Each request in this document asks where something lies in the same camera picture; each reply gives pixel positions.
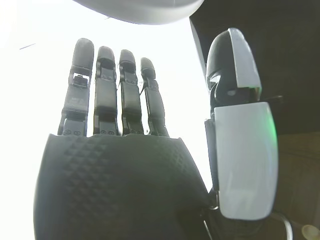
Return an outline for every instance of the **brown floor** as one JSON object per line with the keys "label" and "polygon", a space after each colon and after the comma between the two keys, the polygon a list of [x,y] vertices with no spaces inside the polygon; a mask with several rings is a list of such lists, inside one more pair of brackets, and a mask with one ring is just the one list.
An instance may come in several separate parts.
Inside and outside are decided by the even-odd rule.
{"label": "brown floor", "polygon": [[[279,175],[274,209],[293,225],[293,239],[304,240],[303,225],[320,229],[320,132],[278,137]],[[285,240],[281,221],[268,218],[257,235],[246,240]]]}

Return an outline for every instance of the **robotic hand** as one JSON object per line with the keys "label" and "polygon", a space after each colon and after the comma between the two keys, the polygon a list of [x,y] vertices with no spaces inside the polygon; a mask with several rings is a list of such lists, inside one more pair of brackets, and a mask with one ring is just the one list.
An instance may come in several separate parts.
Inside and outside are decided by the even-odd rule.
{"label": "robotic hand", "polygon": [[94,135],[86,137],[93,59],[93,43],[80,39],[58,135],[49,136],[38,175],[35,238],[225,239],[224,226],[231,223],[238,227],[233,236],[252,234],[273,207],[278,151],[273,118],[268,104],[259,102],[259,75],[241,32],[231,28],[217,36],[208,57],[210,194],[183,141],[168,135],[147,58],[141,60],[139,88],[130,51],[121,51],[118,83],[112,50],[99,49]]}

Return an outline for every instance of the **bright white background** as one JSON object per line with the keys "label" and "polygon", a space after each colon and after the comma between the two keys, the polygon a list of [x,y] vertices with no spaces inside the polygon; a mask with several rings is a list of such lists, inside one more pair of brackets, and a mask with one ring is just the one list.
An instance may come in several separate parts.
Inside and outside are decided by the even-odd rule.
{"label": "bright white background", "polygon": [[[71,0],[18,0],[17,6],[2,8],[0,13],[2,50],[36,43],[1,56],[0,70],[5,73],[1,79],[0,239],[34,239],[37,174],[48,134],[58,129],[79,38],[93,42],[94,66],[100,46],[112,48],[116,61],[121,49],[130,50],[137,70],[141,57],[153,62],[168,132],[183,139],[207,189],[211,188],[204,126],[210,117],[209,96],[189,19],[161,26],[136,25],[106,19]],[[95,69],[88,136],[93,131],[94,75]]]}

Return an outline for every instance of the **black textured grip surface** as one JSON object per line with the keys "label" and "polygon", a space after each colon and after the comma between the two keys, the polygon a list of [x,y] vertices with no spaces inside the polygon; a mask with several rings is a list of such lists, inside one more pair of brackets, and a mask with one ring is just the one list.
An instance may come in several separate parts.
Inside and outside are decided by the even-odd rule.
{"label": "black textured grip surface", "polygon": [[34,197],[37,240],[207,239],[209,205],[181,139],[50,135]]}

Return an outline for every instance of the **screw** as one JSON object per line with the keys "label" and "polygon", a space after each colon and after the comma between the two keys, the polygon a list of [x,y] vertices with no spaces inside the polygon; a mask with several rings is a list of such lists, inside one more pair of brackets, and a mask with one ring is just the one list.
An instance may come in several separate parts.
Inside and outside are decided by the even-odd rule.
{"label": "screw", "polygon": [[71,131],[69,129],[64,130],[64,135],[70,135],[70,134],[71,134]]}

